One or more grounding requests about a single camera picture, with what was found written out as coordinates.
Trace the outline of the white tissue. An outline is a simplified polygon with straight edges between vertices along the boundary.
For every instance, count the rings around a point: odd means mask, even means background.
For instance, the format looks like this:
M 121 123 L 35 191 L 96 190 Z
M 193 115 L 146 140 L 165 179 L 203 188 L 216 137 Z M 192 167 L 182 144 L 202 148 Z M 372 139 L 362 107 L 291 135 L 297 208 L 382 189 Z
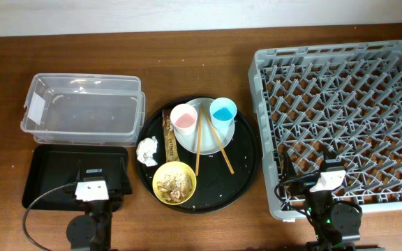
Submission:
M 153 154 L 157 152 L 157 146 L 158 141 L 155 136 L 140 141 L 136 149 L 137 160 L 147 167 L 156 166 L 158 163 L 154 160 Z

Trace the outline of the yellow bowl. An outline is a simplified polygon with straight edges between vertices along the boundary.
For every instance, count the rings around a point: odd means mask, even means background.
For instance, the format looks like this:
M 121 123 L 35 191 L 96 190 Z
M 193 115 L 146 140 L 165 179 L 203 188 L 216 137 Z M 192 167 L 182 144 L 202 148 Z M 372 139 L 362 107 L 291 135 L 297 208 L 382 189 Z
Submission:
M 176 206 L 187 202 L 195 193 L 197 179 L 193 169 L 183 162 L 161 165 L 152 179 L 152 191 L 164 204 Z

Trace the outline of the food scraps pile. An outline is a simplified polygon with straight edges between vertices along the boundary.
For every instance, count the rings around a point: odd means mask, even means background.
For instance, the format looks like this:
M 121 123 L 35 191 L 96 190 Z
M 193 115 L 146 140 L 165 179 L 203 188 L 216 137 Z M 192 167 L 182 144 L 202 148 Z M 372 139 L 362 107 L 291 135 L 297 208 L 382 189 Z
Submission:
M 157 182 L 158 191 L 163 201 L 176 204 L 187 199 L 193 190 L 191 177 L 184 172 L 164 175 Z

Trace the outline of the gold coffee sachet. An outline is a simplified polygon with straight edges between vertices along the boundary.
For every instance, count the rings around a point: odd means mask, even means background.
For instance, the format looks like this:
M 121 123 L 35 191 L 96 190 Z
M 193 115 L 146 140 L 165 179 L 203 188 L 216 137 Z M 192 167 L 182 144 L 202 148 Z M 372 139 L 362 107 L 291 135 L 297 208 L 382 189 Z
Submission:
M 163 110 L 163 136 L 166 162 L 180 161 L 177 151 L 177 139 L 174 134 L 174 127 L 170 120 L 170 109 Z

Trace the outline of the pink cup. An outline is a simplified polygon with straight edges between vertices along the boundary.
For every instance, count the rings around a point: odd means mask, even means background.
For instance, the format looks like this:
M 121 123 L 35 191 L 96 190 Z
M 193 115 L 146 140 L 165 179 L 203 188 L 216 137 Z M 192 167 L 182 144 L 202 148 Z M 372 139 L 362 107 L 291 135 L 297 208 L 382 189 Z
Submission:
M 197 119 L 197 110 L 188 104 L 177 105 L 170 112 L 170 121 L 181 135 L 192 134 L 195 131 Z

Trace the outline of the blue cup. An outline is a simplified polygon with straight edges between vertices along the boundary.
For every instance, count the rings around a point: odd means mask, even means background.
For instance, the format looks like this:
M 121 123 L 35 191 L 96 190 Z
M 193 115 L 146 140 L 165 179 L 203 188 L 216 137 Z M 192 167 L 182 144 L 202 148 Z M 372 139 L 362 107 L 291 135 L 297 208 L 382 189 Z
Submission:
M 217 98 L 210 104 L 209 113 L 215 128 L 228 128 L 237 115 L 237 106 L 229 98 Z

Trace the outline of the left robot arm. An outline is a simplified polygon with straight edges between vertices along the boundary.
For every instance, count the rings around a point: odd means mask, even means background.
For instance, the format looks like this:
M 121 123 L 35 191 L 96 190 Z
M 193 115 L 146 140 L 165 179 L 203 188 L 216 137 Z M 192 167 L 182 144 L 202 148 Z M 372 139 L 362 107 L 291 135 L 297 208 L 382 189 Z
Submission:
M 112 217 L 132 193 L 125 157 L 100 167 L 78 164 L 73 198 L 84 210 L 66 229 L 72 250 L 111 250 Z

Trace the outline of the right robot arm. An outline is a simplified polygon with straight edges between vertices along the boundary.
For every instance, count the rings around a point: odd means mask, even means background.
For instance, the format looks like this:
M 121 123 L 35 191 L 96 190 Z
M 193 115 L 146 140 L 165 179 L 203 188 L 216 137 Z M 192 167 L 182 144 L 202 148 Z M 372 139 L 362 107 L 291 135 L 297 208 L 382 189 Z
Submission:
M 359 228 L 362 223 L 361 206 L 350 201 L 336 201 L 332 192 L 342 185 L 346 168 L 341 160 L 329 151 L 323 152 L 324 160 L 320 168 L 302 176 L 296 175 L 290 155 L 283 156 L 282 180 L 274 188 L 274 194 L 288 206 L 289 203 L 278 193 L 284 187 L 292 196 L 305 197 L 303 211 L 314 228 L 316 241 L 308 242 L 306 250 L 381 250 L 377 246 L 356 246 L 360 240 Z

